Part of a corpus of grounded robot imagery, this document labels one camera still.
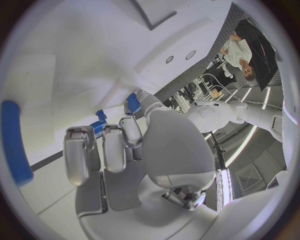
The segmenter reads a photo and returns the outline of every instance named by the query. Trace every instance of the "white shirt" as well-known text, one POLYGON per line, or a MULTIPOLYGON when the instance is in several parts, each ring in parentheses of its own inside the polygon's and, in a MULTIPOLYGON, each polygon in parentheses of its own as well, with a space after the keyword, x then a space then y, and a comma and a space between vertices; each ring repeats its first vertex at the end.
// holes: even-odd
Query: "white shirt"
POLYGON ((240 60, 243 59, 247 61, 247 63, 249 63, 252 58, 252 52, 245 39, 239 42, 229 39, 224 44, 223 48, 228 53, 224 56, 225 60, 227 60, 227 62, 229 62, 232 66, 237 67, 240 70, 242 70, 240 60))

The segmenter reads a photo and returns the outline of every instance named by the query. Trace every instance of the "man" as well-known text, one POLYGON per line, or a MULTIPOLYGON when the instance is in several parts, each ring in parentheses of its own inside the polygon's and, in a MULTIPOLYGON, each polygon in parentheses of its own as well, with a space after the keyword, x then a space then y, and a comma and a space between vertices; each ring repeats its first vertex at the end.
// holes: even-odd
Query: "man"
POLYGON ((230 39, 220 49, 225 60, 232 66, 239 68, 247 81, 255 79, 253 68, 249 66, 252 52, 245 39, 241 39, 235 34, 230 35, 230 39))

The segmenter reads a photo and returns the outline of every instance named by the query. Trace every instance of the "blue object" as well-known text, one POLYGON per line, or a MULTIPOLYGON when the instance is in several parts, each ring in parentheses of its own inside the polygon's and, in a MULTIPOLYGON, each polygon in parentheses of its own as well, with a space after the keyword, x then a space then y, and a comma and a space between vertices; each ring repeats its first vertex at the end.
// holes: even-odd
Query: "blue object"
POLYGON ((2 142, 6 161, 15 183, 20 187, 33 179, 28 163, 20 126, 20 108, 12 101, 4 101, 1 108, 2 142))
POLYGON ((99 110, 96 112, 96 115, 99 119, 99 121, 96 121, 91 124, 91 126, 94 129, 95 137, 99 137, 102 134, 103 127, 108 123, 106 119, 108 118, 103 110, 99 110))
POLYGON ((138 112, 141 109, 141 105, 139 101, 137 100, 137 96, 135 93, 132 93, 127 98, 128 102, 128 109, 134 114, 138 112))

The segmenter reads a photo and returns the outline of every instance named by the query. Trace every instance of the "round light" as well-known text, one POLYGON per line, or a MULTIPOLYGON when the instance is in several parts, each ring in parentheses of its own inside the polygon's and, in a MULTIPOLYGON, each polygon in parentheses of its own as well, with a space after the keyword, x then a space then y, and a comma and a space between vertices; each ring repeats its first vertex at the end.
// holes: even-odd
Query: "round light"
POLYGON ((185 60, 189 60, 192 56, 194 56, 196 53, 196 51, 191 51, 186 57, 185 57, 185 60))
POLYGON ((171 62, 173 60, 174 56, 169 56, 167 58, 167 60, 165 61, 166 64, 168 64, 169 62, 171 62))

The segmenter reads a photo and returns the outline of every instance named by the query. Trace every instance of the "cable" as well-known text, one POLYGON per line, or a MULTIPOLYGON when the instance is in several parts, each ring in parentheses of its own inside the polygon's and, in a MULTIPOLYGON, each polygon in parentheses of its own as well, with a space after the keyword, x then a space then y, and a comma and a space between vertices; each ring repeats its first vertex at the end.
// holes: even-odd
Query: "cable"
MULTIPOLYGON (((236 98, 237 100, 239 100, 239 101, 242 101, 240 98, 238 98, 238 97, 236 97, 235 95, 233 95, 225 86, 223 86, 222 85, 222 83, 220 83, 219 82, 219 80, 214 76, 214 75, 212 75, 212 74, 210 74, 210 73, 204 73, 204 74, 202 74, 201 76, 200 76, 200 78, 202 78, 202 76, 204 76, 204 75, 210 75, 210 76, 212 76, 220 85, 215 85, 215 87, 220 87, 220 88, 223 88, 226 92, 228 92, 232 97, 234 97, 234 98, 236 98)), ((243 101, 243 102, 245 102, 245 103, 250 103, 250 104, 265 104, 264 102, 256 102, 256 101, 243 101)), ((279 107, 279 106, 275 106, 275 105, 271 105, 271 104, 266 104, 267 106, 271 106, 271 107, 274 107, 274 108, 278 108, 278 109, 280 109, 280 110, 282 110, 282 107, 279 107)))

